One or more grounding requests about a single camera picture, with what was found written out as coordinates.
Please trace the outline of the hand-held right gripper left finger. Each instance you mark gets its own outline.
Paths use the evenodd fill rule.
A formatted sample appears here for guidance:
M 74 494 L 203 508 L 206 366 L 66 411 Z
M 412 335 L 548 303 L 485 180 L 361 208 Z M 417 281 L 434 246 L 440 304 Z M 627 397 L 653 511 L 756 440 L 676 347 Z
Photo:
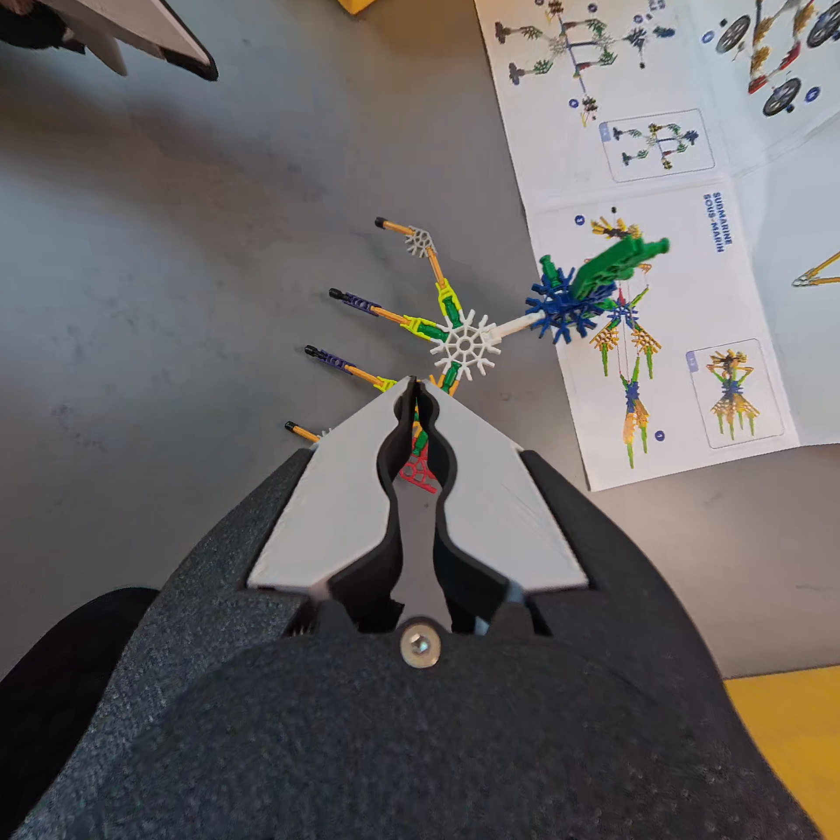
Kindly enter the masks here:
M 252 590 L 341 603 L 363 631 L 390 631 L 403 605 L 394 481 L 413 448 L 408 376 L 322 437 L 249 574 Z

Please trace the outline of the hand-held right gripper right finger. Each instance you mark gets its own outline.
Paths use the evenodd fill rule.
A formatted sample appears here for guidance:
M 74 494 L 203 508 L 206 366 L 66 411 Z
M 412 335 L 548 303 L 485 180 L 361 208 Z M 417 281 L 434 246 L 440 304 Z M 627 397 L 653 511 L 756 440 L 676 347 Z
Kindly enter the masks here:
M 417 413 L 440 485 L 433 562 L 452 632 L 488 627 L 506 602 L 586 589 L 522 448 L 435 385 L 417 385 Z

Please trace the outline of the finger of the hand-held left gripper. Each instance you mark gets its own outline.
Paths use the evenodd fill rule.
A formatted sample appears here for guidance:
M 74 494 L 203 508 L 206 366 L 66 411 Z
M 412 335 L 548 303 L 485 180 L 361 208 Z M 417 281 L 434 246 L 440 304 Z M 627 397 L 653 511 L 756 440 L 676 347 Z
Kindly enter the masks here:
M 121 76 L 119 42 L 216 81 L 214 58 L 164 1 L 50 1 L 72 36 Z

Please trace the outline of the multicoloured toy hand assembly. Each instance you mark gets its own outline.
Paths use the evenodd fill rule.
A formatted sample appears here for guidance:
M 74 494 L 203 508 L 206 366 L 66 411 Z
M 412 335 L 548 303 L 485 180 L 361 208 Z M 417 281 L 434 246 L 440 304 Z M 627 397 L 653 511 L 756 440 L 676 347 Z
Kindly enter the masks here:
M 434 274 L 437 305 L 443 321 L 435 322 L 422 317 L 399 314 L 341 289 L 331 288 L 329 295 L 354 310 L 392 322 L 414 337 L 428 342 L 430 353 L 436 358 L 434 367 L 439 372 L 438 375 L 430 375 L 430 382 L 450 396 L 457 391 L 464 379 L 471 382 L 474 372 L 486 375 L 488 370 L 496 366 L 494 358 L 501 353 L 501 342 L 507 336 L 535 327 L 539 327 L 541 334 L 545 334 L 549 328 L 560 326 L 560 316 L 554 316 L 543 306 L 545 299 L 553 305 L 556 301 L 560 302 L 565 295 L 564 302 L 574 304 L 570 311 L 566 307 L 566 311 L 572 315 L 572 325 L 579 329 L 579 332 L 585 328 L 586 323 L 592 322 L 583 303 L 578 305 L 577 300 L 569 298 L 566 294 L 565 286 L 569 283 L 561 281 L 559 271 L 545 261 L 542 264 L 547 269 L 547 279 L 537 284 L 539 288 L 536 292 L 542 297 L 534 298 L 528 304 L 528 309 L 533 311 L 501 325 L 490 322 L 487 315 L 476 320 L 475 310 L 467 312 L 463 309 L 455 289 L 445 277 L 438 260 L 437 249 L 428 231 L 383 217 L 376 218 L 374 224 L 378 228 L 403 236 L 411 256 L 425 259 L 430 265 Z M 366 382 L 378 392 L 385 393 L 396 385 L 394 380 L 365 371 L 359 365 L 313 345 L 307 345 L 304 352 L 332 369 Z M 413 426 L 413 448 L 400 475 L 415 487 L 436 492 L 436 479 L 427 462 L 427 434 L 417 420 L 417 410 Z

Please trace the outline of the grey desk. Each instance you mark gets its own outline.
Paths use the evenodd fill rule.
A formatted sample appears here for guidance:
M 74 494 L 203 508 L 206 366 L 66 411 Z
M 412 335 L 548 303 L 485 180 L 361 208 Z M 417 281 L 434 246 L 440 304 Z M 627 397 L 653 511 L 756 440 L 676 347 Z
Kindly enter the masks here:
M 162 587 L 293 454 L 427 344 L 329 298 L 434 318 L 535 280 L 472 2 L 173 2 L 207 82 L 126 49 L 2 51 L 2 676 L 102 593 Z

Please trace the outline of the white toy instruction sheet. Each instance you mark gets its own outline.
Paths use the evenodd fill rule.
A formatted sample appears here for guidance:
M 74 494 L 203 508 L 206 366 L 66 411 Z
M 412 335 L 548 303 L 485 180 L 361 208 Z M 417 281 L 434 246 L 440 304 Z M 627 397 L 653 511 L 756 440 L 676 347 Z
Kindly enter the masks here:
M 534 283 L 670 240 L 554 343 L 589 487 L 838 443 L 838 2 L 475 6 Z

